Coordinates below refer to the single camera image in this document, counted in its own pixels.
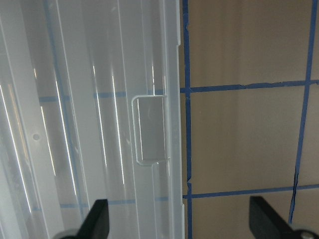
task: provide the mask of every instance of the transparent plastic container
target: transparent plastic container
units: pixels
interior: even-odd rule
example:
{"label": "transparent plastic container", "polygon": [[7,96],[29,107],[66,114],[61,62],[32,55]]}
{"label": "transparent plastic container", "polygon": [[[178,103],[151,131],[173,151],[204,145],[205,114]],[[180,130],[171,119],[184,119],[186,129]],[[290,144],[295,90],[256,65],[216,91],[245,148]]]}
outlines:
{"label": "transparent plastic container", "polygon": [[0,1],[0,239],[183,239],[177,0]]}

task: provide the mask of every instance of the screw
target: screw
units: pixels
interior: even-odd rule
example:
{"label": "screw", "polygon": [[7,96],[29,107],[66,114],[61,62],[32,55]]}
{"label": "screw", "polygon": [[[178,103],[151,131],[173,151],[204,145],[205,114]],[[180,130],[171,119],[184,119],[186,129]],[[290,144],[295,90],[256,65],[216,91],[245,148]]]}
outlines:
{"label": "screw", "polygon": [[302,239],[315,239],[314,235],[309,232],[302,232],[301,237]]}

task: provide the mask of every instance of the plastic bin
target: plastic bin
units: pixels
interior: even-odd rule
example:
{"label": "plastic bin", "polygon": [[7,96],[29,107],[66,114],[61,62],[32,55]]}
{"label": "plastic bin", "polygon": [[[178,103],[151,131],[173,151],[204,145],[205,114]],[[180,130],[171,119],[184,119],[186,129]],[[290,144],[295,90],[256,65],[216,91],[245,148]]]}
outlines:
{"label": "plastic bin", "polygon": [[184,238],[176,0],[0,1],[0,238]]}

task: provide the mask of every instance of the vertical blue tape strip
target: vertical blue tape strip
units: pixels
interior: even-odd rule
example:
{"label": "vertical blue tape strip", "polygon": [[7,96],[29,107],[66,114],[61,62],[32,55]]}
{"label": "vertical blue tape strip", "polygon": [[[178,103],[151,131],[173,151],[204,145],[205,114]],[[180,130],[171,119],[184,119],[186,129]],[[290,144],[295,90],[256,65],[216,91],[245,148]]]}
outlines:
{"label": "vertical blue tape strip", "polygon": [[293,188],[293,195],[292,195],[290,210],[289,210],[289,223],[292,223],[293,221],[295,204],[296,204],[296,194],[298,189],[298,177],[299,177],[301,156],[302,156],[302,150],[303,150],[309,90],[310,90],[310,84],[311,84],[311,70],[312,70],[312,64],[313,64],[317,7],[318,7],[318,0],[313,0],[312,12],[311,12],[311,23],[310,23],[310,34],[309,34],[304,102],[303,102],[303,109],[301,114],[301,122],[300,122],[300,130],[299,130],[298,149],[297,149],[297,156],[296,156],[295,176],[294,176],[294,188]]}
{"label": "vertical blue tape strip", "polygon": [[73,164],[74,181],[75,181],[75,187],[76,187],[76,191],[77,191],[76,199],[77,199],[77,203],[79,205],[81,218],[84,219],[84,213],[83,213],[83,207],[82,207],[83,203],[82,203],[82,199],[81,199],[81,191],[80,191],[80,185],[79,185],[79,177],[78,177],[78,173],[77,173],[77,169],[76,169],[76,161],[75,161],[75,157],[74,157],[74,147],[72,144],[71,131],[70,131],[70,126],[69,126],[68,114],[67,114],[67,107],[66,107],[66,103],[65,103],[67,100],[70,100],[70,99],[66,95],[64,95],[64,91],[63,91],[62,78],[61,78],[61,74],[60,74],[59,67],[58,67],[56,46],[55,46],[54,36],[53,36],[53,31],[52,31],[51,16],[50,16],[50,11],[49,11],[48,0],[43,1],[43,7],[44,7],[48,35],[49,35],[49,40],[50,40],[51,50],[52,50],[52,55],[53,55],[53,64],[54,64],[54,70],[55,70],[55,74],[56,74],[56,81],[57,81],[58,88],[59,88],[57,90],[60,91],[59,93],[60,93],[60,97],[61,97],[63,121],[65,124],[66,137],[68,138],[68,144],[69,144],[69,148],[70,148],[70,157],[71,157],[71,161]]}
{"label": "vertical blue tape strip", "polygon": [[186,111],[186,164],[187,164],[187,223],[188,239],[192,239],[192,189],[191,189],[191,109],[190,109],[190,56],[188,33],[188,0],[183,0],[183,34],[185,63],[185,111]]}

